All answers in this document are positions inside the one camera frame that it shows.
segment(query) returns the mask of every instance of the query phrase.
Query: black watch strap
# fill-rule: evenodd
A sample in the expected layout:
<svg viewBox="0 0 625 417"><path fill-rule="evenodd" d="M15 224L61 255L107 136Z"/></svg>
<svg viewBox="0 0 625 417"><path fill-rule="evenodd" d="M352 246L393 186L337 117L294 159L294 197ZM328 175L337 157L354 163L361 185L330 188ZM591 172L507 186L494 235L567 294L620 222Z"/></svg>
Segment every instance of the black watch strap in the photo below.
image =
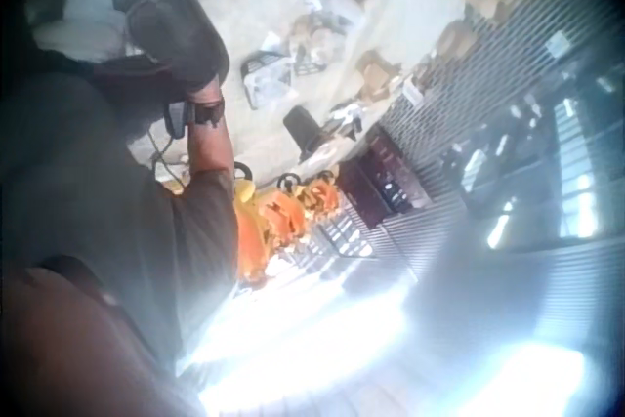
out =
<svg viewBox="0 0 625 417"><path fill-rule="evenodd" d="M210 122L213 127L217 127L219 121L224 117L226 102L224 98L210 103L189 103L189 122L195 124L207 124Z"/></svg>

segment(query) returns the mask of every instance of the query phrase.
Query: sleeve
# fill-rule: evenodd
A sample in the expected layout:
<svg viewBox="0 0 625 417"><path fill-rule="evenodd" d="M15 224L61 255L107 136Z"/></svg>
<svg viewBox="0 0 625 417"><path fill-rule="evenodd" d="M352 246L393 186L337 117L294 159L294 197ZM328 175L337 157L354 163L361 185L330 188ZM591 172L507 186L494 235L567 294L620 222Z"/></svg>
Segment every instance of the sleeve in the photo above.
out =
<svg viewBox="0 0 625 417"><path fill-rule="evenodd" d="M238 227L228 173L204 171L172 197L176 230L175 283L187 349L203 337L213 312L236 281Z"/></svg>

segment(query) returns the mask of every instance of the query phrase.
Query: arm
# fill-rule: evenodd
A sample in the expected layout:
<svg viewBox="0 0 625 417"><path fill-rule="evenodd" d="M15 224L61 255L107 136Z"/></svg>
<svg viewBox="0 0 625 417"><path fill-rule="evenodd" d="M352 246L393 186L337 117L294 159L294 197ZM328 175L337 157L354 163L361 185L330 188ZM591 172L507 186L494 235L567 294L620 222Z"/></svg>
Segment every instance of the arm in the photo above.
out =
<svg viewBox="0 0 625 417"><path fill-rule="evenodd" d="M191 97L198 103L211 103L219 100L221 93L215 78ZM225 171L233 178L234 154L225 117L216 128L210 124L188 125L188 158L191 177L202 171L217 170Z"/></svg>

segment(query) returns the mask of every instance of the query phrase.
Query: bright light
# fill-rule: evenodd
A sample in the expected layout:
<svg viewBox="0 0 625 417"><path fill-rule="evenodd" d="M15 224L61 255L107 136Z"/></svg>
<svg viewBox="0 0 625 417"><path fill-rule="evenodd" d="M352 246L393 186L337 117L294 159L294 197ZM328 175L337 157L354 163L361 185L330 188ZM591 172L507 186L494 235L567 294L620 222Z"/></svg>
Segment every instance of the bright light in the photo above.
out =
<svg viewBox="0 0 625 417"><path fill-rule="evenodd" d="M577 188L579 190L590 187L588 175L581 175L577 178ZM577 218L577 235L580 238L592 236L597 231L597 216L595 214L595 195L592 192L582 192L577 196L579 203L579 214Z"/></svg>
<svg viewBox="0 0 625 417"><path fill-rule="evenodd" d="M506 205L504 205L504 212L510 212L511 210L512 202L506 202ZM501 235L504 233L504 228L506 227L506 224L508 224L509 219L510 216L505 214L500 215L499 219L497 219L497 225L488 236L488 246L490 246L490 249L495 249L497 244L499 244L499 240L501 239Z"/></svg>
<svg viewBox="0 0 625 417"><path fill-rule="evenodd" d="M573 111L573 103L569 98L565 98L562 102L564 104L564 109L566 109L566 115L568 117L573 117L575 115L575 111Z"/></svg>
<svg viewBox="0 0 625 417"><path fill-rule="evenodd" d="M541 344L516 349L495 378L458 410L459 417L564 415L581 384L584 356Z"/></svg>
<svg viewBox="0 0 625 417"><path fill-rule="evenodd" d="M354 233L352 233L352 236L350 236L350 239L348 241L350 243L353 243L354 241L356 241L359 238L360 238L360 230L357 229L356 231L354 231Z"/></svg>
<svg viewBox="0 0 625 417"><path fill-rule="evenodd" d="M403 298L392 291L345 304L243 362L200 399L228 412L329 387L366 366L397 338L404 327Z"/></svg>
<svg viewBox="0 0 625 417"><path fill-rule="evenodd" d="M504 134L504 136L499 141L499 146L497 147L497 151L495 151L495 154L497 156L499 156L499 155L501 155L503 153L504 147L506 146L506 142L507 141L508 141L508 134Z"/></svg>
<svg viewBox="0 0 625 417"><path fill-rule="evenodd" d="M606 93L614 93L615 88L612 86L609 80L605 77L599 77L597 83L602 87Z"/></svg>
<svg viewBox="0 0 625 417"><path fill-rule="evenodd" d="M299 268L282 272L255 302L236 298L208 331L194 362L252 354L273 344L290 329L306 323L343 293L342 278L319 282L318 274Z"/></svg>
<svg viewBox="0 0 625 417"><path fill-rule="evenodd" d="M473 155L471 155L471 159L465 167L465 175L462 179L462 186L464 186L466 192L471 192L473 190L473 184L478 177L479 168L484 161L486 161L486 155L481 150L476 150Z"/></svg>
<svg viewBox="0 0 625 417"><path fill-rule="evenodd" d="M360 252L358 253L358 256L362 256L363 258L366 258L367 256L371 256L372 253L373 253L373 248L367 244L364 246L364 248L360 250Z"/></svg>

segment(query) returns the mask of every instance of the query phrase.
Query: window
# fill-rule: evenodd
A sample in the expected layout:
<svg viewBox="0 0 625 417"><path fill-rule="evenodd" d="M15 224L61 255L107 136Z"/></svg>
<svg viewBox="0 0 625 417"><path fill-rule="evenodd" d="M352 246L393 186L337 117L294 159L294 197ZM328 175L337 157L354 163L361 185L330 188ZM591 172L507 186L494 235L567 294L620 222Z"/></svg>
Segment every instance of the window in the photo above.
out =
<svg viewBox="0 0 625 417"><path fill-rule="evenodd" d="M575 108L571 99L556 106L562 172L560 236L585 238L597 230L597 201L588 146Z"/></svg>

